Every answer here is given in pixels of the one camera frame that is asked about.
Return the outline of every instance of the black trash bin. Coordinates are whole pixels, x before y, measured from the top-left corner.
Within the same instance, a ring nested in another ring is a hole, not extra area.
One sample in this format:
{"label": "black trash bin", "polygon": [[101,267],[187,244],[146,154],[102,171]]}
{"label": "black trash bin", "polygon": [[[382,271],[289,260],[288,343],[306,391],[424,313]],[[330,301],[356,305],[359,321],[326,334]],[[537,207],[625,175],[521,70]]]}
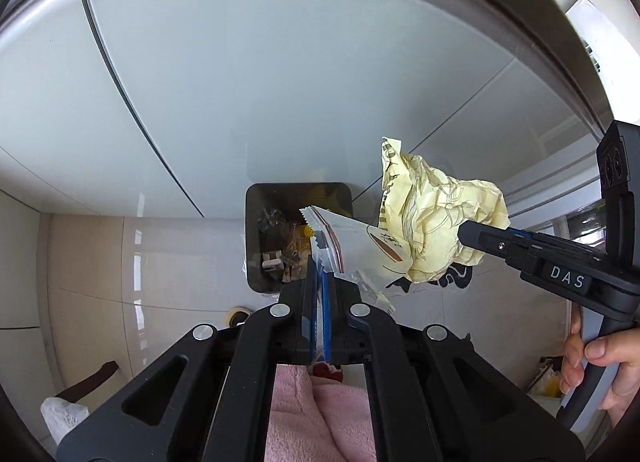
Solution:
{"label": "black trash bin", "polygon": [[254,184],[246,191],[246,277],[257,293],[279,292],[282,281],[262,269],[262,253],[286,247],[281,236],[260,227],[264,229],[265,219],[274,215],[274,221],[283,216],[289,224],[303,224],[300,208],[311,205],[353,217],[351,190],[342,182]]}

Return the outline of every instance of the pink towel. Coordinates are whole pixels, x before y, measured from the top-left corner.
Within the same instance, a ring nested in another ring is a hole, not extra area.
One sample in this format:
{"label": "pink towel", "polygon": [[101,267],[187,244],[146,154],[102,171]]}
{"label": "pink towel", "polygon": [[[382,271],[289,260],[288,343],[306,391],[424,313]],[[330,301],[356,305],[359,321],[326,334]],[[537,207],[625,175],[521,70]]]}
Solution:
{"label": "pink towel", "polygon": [[375,462],[367,392],[279,365],[264,460]]}

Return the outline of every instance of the wooden chair leg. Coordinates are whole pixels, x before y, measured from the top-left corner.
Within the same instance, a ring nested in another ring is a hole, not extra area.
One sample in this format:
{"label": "wooden chair leg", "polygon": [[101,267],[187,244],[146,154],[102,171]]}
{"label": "wooden chair leg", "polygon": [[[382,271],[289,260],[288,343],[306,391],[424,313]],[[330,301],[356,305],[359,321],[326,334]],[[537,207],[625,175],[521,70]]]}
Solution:
{"label": "wooden chair leg", "polygon": [[100,370],[95,374],[63,390],[56,395],[56,397],[68,400],[68,402],[78,402],[78,400],[93,392],[98,386],[113,376],[117,369],[118,364],[115,361],[109,361],[102,365]]}

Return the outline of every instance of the crumpled paper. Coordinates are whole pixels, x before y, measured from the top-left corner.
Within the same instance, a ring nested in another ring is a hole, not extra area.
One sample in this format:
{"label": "crumpled paper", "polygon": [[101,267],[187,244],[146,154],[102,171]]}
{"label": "crumpled paper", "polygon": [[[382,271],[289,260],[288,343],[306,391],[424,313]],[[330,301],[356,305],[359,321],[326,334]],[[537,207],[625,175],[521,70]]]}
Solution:
{"label": "crumpled paper", "polygon": [[56,444],[60,444],[67,433],[89,416],[89,409],[63,398],[47,397],[40,405],[40,413],[51,437]]}
{"label": "crumpled paper", "polygon": [[463,246],[458,227],[474,220],[506,229],[510,221],[502,192],[492,182],[449,177],[400,147],[397,139],[383,138],[379,227],[408,242],[414,263],[406,277],[431,282],[452,262],[478,265],[484,253]]}

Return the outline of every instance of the snack wrapper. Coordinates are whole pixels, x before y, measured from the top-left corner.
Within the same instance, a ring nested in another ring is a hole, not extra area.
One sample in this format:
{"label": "snack wrapper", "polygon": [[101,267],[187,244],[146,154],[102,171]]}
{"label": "snack wrapper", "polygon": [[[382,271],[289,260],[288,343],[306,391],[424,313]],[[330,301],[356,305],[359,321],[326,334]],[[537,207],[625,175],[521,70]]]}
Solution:
{"label": "snack wrapper", "polygon": [[360,288],[362,301],[391,314],[384,288],[405,276],[413,264],[409,244],[378,227],[317,206],[302,208],[314,231],[311,254],[317,265]]}

